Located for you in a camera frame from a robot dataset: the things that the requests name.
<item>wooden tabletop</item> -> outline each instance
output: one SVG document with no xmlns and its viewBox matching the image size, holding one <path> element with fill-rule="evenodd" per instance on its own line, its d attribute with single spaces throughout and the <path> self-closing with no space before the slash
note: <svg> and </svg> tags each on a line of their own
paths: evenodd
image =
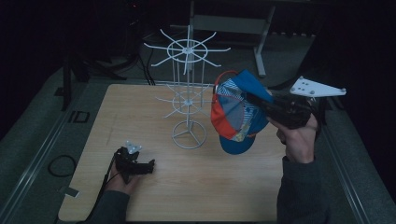
<svg viewBox="0 0 396 224">
<path fill-rule="evenodd" d="M 158 99 L 172 101 L 175 96 L 172 89 L 109 86 L 70 184 L 79 195 L 65 196 L 60 220 L 87 217 L 114 152 L 126 140 L 143 147 L 139 162 L 152 159 L 156 162 L 153 174 L 141 178 L 131 197 L 127 220 L 276 220 L 276 196 L 284 155 L 276 128 L 267 125 L 246 153 L 227 154 L 210 123 L 210 103 L 205 102 L 203 110 L 190 117 L 205 127 L 205 142 L 196 149 L 179 147 L 172 139 L 172 131 L 187 115 L 172 113 L 173 104 Z M 211 88 L 204 92 L 205 100 L 210 101 L 211 92 Z"/>
</svg>

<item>black cable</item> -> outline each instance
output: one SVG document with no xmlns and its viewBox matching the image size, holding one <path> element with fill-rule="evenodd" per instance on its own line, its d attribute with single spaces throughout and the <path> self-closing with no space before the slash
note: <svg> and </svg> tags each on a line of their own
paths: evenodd
<svg viewBox="0 0 396 224">
<path fill-rule="evenodd" d="M 154 79 L 152 78 L 151 74 L 149 73 L 149 61 L 151 60 L 153 53 L 154 53 L 154 49 L 151 49 L 151 53 L 148 56 L 148 62 L 146 63 L 146 72 L 147 72 L 147 75 L 148 75 L 151 85 L 155 86 Z"/>
<path fill-rule="evenodd" d="M 145 69 L 145 64 L 143 63 L 143 59 L 142 59 L 142 57 L 140 56 L 140 54 L 138 55 L 138 57 L 139 57 L 139 62 L 142 64 L 142 66 L 143 66 L 143 68 L 142 68 L 142 70 L 143 70 L 143 75 L 145 76 L 145 79 L 146 79 L 146 81 L 148 82 L 148 84 L 149 85 L 151 85 L 151 83 L 149 82 L 149 77 L 148 77 L 148 75 L 146 74 L 146 69 Z"/>
<path fill-rule="evenodd" d="M 104 177 L 104 179 L 103 179 L 102 187 L 100 188 L 99 193 L 98 193 L 98 196 L 96 197 L 96 202 L 95 202 L 95 204 L 93 205 L 93 208 L 92 208 L 90 214 L 89 214 L 89 215 L 87 216 L 87 218 L 86 218 L 84 221 L 82 221 L 82 222 L 85 222 L 85 221 L 89 220 L 89 219 L 92 217 L 93 211 L 95 210 L 96 206 L 99 204 L 99 201 L 100 201 L 100 199 L 102 198 L 103 193 L 105 192 L 105 186 L 106 186 L 106 184 L 107 184 L 108 181 L 110 181 L 114 176 L 116 176 L 116 175 L 119 174 L 119 173 L 117 173 L 117 174 L 115 174 L 114 176 L 112 176 L 110 179 L 108 179 L 108 175 L 110 174 L 111 167 L 113 166 L 114 160 L 115 160 L 115 157 L 113 156 L 113 158 L 111 159 L 110 165 L 108 166 L 107 173 L 105 174 L 105 177 Z"/>
<path fill-rule="evenodd" d="M 61 158 L 68 158 L 68 159 L 70 159 L 71 162 L 73 162 L 73 172 L 72 172 L 72 173 L 66 174 L 66 175 L 59 175 L 59 174 L 55 174 L 55 173 L 52 171 L 52 164 L 55 163 L 57 160 L 59 160 L 59 159 L 61 159 Z M 51 175 L 53 175 L 53 176 L 56 176 L 56 177 L 67 177 L 67 176 L 71 176 L 71 175 L 73 175 L 73 173 L 76 171 L 76 168 L 77 168 L 77 163 L 76 163 L 75 159 L 74 159 L 73 157 L 71 157 L 71 156 L 68 156 L 68 155 L 60 155 L 60 156 L 54 158 L 54 159 L 49 163 L 49 165 L 47 166 L 47 170 L 49 171 L 49 173 L 50 173 Z"/>
</svg>

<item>gray carpet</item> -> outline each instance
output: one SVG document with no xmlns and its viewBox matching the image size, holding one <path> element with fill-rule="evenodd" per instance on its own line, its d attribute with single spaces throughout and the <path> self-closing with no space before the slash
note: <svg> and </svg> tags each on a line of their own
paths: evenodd
<svg viewBox="0 0 396 224">
<path fill-rule="evenodd" d="M 270 35 L 262 55 L 268 74 L 266 78 L 260 78 L 263 85 L 277 85 L 295 76 L 312 41 L 313 38 L 304 36 L 287 38 L 283 35 Z M 142 47 L 141 56 L 144 60 L 149 58 L 149 54 L 150 50 Z M 221 67 L 207 65 L 205 83 L 213 83 L 218 74 L 230 69 L 248 69 L 256 74 L 253 51 L 250 48 L 232 46 L 228 52 L 214 54 L 210 54 L 208 59 L 221 64 Z M 150 61 L 157 63 L 164 56 L 164 52 L 154 50 Z M 55 73 L 2 140 L 0 201 L 3 206 L 12 196 L 13 190 L 17 189 L 21 181 L 20 176 L 29 166 L 29 162 L 43 147 L 49 149 L 42 156 L 42 166 L 36 167 L 37 175 L 33 175 L 32 182 L 29 182 L 31 185 L 25 191 L 26 194 L 22 195 L 21 202 L 15 204 L 9 212 L 12 218 L 8 223 L 64 223 L 57 220 L 64 198 L 59 189 L 68 186 L 71 176 L 53 176 L 48 171 L 48 165 L 56 160 L 51 166 L 52 171 L 61 175 L 73 172 L 71 160 L 56 158 L 67 155 L 78 161 L 109 84 L 146 84 L 142 67 L 138 64 L 119 72 L 120 76 L 128 77 L 126 81 L 112 80 L 95 71 L 91 72 L 92 78 L 89 83 L 73 82 L 73 104 L 64 112 L 61 112 L 62 98 L 53 95 L 56 89 L 62 86 L 62 70 Z M 151 67 L 150 73 L 157 81 L 172 80 L 170 63 Z M 328 131 L 318 139 L 316 151 L 318 160 L 321 161 L 323 182 L 330 196 L 332 223 L 392 223 L 396 220 L 395 205 L 387 195 L 347 114 L 334 105 L 330 105 L 329 108 Z M 73 122 L 73 119 L 69 119 L 76 115 L 73 111 L 89 112 L 88 122 Z M 55 132 L 53 127 L 58 123 L 62 123 L 62 127 Z M 50 143 L 46 142 L 49 134 L 54 136 L 54 141 Z M 340 174 L 337 171 L 340 165 L 339 161 L 333 160 L 334 148 L 336 155 L 340 157 L 342 168 L 346 169 L 345 173 Z M 356 206 L 353 203 L 356 203 L 356 198 L 346 195 L 346 191 L 351 188 L 345 185 L 345 177 L 354 184 L 352 187 L 355 192 L 352 193 L 358 194 L 363 211 L 355 211 Z M 359 217 L 361 214 L 366 215 L 368 219 Z"/>
</svg>

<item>dark sleeve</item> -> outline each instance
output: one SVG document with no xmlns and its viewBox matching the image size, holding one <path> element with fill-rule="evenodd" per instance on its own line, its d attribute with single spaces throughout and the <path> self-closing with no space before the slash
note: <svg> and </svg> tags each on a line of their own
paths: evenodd
<svg viewBox="0 0 396 224">
<path fill-rule="evenodd" d="M 84 224 L 123 224 L 130 196 L 115 190 L 106 190 L 96 205 L 90 220 Z"/>
<path fill-rule="evenodd" d="M 283 177 L 277 196 L 277 223 L 328 223 L 330 207 L 316 161 L 282 160 Z"/>
</svg>

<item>black controller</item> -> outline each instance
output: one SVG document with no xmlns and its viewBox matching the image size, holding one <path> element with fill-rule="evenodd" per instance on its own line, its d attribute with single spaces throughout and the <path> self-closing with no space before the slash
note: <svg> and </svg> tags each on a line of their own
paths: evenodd
<svg viewBox="0 0 396 224">
<path fill-rule="evenodd" d="M 314 111 L 308 98 L 290 93 L 273 93 L 273 103 L 248 93 L 247 100 L 259 106 L 265 114 L 289 129 L 304 127 Z"/>
<path fill-rule="evenodd" d="M 152 174 L 154 170 L 155 160 L 151 160 L 148 163 L 139 163 L 137 162 L 138 156 L 138 151 L 130 154 L 126 147 L 121 147 L 114 153 L 116 168 L 122 175 L 125 184 L 129 183 L 130 175 Z"/>
</svg>

